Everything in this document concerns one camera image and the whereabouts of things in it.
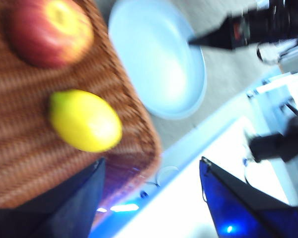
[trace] black device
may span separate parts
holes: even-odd
[[[253,188],[205,157],[200,179],[220,238],[298,238],[298,207]]]
[[[228,16],[221,27],[191,39],[190,45],[233,50],[252,43],[274,43],[298,38],[298,0],[270,0],[269,8]]]
[[[258,163],[277,157],[284,162],[293,159],[298,155],[298,115],[289,120],[284,134],[255,137],[250,141],[249,148]]]

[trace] woven tray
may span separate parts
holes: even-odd
[[[158,167],[157,135],[113,50],[105,23],[92,0],[77,3],[93,25],[92,49],[75,65],[40,69],[10,49],[6,16],[14,1],[0,0],[0,208],[23,204],[100,156],[107,158],[100,206],[110,208]],[[55,91],[71,88],[99,95],[116,110],[123,123],[117,147],[103,154],[87,153],[58,138],[48,122],[48,99]]]

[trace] led light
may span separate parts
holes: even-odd
[[[97,212],[107,212],[107,210],[105,208],[102,208],[102,207],[98,208],[96,211]]]
[[[113,212],[130,212],[130,211],[137,211],[139,206],[132,203],[132,204],[125,204],[125,205],[117,205],[110,208]]]
[[[227,227],[227,233],[231,233],[231,231],[233,231],[233,227],[232,226],[229,226],[229,227]]]

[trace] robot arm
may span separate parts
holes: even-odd
[[[190,45],[233,50],[252,43],[273,43],[298,37],[298,0],[270,0],[267,9],[228,16],[218,30],[191,39]]]

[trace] blue light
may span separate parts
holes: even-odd
[[[110,210],[113,212],[131,212],[131,211],[137,211],[138,209],[139,209],[139,206],[134,203],[117,205],[110,208]]]
[[[228,226],[226,229],[227,233],[231,233],[233,231],[233,227],[232,226]]]

